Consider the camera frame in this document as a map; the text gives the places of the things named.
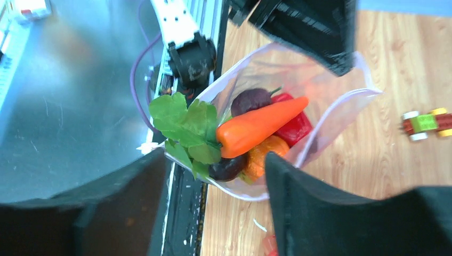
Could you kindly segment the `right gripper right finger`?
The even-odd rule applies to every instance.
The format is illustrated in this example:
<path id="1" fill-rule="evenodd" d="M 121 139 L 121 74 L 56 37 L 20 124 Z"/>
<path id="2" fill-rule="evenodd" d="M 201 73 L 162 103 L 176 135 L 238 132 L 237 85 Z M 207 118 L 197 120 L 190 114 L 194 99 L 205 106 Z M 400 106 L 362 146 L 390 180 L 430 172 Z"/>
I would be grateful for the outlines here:
<path id="1" fill-rule="evenodd" d="M 274 153 L 265 159 L 280 255 L 451 255 L 451 188 L 373 200 L 333 187 Z"/>

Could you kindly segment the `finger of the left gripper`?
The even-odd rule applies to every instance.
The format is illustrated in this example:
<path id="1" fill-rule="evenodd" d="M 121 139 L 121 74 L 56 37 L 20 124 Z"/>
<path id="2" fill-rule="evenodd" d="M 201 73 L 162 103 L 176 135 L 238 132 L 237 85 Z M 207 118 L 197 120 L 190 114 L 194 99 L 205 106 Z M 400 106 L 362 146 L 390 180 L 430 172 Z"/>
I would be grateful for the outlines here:
<path id="1" fill-rule="evenodd" d="M 343 76 L 353 68 L 356 0 L 229 1 L 229 19 L 244 21 L 274 42 Z"/>

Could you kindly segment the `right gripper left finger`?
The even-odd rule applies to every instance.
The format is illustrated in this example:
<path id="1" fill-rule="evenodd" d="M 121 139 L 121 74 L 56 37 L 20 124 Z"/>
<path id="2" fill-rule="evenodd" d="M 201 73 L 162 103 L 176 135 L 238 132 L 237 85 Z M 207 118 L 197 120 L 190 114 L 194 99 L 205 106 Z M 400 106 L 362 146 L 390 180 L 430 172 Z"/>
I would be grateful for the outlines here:
<path id="1" fill-rule="evenodd" d="M 146 255 L 166 175 L 159 148 L 48 199 L 1 204 L 1 255 Z"/>

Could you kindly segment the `orange toy pumpkin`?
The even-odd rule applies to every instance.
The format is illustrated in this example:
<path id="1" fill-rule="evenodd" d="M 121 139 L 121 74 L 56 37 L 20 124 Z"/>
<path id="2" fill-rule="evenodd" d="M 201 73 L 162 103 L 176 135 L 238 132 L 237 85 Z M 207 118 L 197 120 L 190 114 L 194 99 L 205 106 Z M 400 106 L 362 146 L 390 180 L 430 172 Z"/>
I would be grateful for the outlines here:
<path id="1" fill-rule="evenodd" d="M 247 183 L 254 183 L 265 174 L 265 156 L 274 152 L 285 156 L 290 150 L 289 145 L 280 137 L 272 135 L 248 152 L 248 164 L 243 170 L 243 178 Z"/>

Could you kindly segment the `red toy bell pepper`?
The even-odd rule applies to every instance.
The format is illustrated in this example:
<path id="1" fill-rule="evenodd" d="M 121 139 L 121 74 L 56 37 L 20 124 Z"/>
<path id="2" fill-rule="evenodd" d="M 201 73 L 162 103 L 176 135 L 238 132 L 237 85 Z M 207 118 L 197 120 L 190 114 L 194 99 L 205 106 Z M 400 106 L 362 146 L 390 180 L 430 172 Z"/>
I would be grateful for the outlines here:
<path id="1" fill-rule="evenodd" d="M 313 126 L 307 115 L 302 111 L 278 131 L 274 135 L 283 139 L 289 147 L 297 144 L 301 139 L 306 137 L 313 130 Z"/>

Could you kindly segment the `clear zip top bag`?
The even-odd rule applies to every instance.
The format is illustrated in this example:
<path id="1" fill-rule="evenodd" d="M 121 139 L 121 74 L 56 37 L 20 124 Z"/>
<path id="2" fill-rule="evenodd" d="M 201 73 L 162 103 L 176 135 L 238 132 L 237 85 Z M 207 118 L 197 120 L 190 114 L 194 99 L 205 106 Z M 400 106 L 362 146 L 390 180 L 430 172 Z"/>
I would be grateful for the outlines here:
<path id="1" fill-rule="evenodd" d="M 243 201 L 268 199 L 263 160 L 269 151 L 296 168 L 316 159 L 379 94 L 362 55 L 340 77 L 282 45 L 265 45 L 236 63 L 188 103 L 157 93 L 152 132 L 139 147 L 155 148 L 194 176 Z"/>

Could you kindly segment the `dark purple toy plum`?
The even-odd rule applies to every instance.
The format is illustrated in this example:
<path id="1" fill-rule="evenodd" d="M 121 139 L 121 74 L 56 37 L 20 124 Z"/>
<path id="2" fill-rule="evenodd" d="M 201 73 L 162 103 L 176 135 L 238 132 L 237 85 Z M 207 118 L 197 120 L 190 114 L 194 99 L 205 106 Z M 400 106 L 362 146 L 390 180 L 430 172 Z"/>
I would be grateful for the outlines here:
<path id="1" fill-rule="evenodd" d="M 209 177 L 216 181 L 231 181 L 248 165 L 248 153 L 235 158 L 221 158 L 208 168 Z"/>

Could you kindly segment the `dark brown toy fruit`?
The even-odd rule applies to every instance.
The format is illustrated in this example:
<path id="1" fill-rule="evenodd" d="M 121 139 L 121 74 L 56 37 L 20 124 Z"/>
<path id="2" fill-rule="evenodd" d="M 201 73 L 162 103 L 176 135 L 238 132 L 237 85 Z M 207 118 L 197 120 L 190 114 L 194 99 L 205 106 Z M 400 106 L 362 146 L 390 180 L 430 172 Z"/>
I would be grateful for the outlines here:
<path id="1" fill-rule="evenodd" d="M 272 103 L 271 97 L 274 93 L 281 90 L 278 87 L 273 91 L 267 91 L 263 88 L 248 89 L 238 94 L 231 104 L 231 116 L 236 117 L 252 110 L 257 110 Z"/>

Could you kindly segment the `orange toy carrot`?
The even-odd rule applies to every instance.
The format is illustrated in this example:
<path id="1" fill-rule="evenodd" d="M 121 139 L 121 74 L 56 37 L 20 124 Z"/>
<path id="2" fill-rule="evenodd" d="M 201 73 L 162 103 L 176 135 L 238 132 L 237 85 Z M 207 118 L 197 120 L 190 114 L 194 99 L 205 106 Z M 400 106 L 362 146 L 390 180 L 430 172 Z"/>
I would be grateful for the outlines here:
<path id="1" fill-rule="evenodd" d="M 220 124 L 213 104 L 196 99 L 188 105 L 182 93 L 162 95 L 149 105 L 154 127 L 166 137 L 164 148 L 194 175 L 221 158 L 247 153 L 301 113 L 309 103 L 298 97 L 272 103 Z"/>

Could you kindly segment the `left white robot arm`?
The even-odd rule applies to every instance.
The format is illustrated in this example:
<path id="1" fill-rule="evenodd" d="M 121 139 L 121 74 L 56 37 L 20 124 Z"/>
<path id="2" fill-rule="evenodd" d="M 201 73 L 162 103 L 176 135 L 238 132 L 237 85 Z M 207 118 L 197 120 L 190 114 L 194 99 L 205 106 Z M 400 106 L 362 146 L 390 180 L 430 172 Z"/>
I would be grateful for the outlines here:
<path id="1" fill-rule="evenodd" d="M 183 1 L 152 1 L 174 76 L 198 88 L 216 67 L 212 40 Z M 353 68 L 356 1 L 226 1 L 229 19 L 250 22 L 274 42 L 301 52 L 337 76 Z"/>

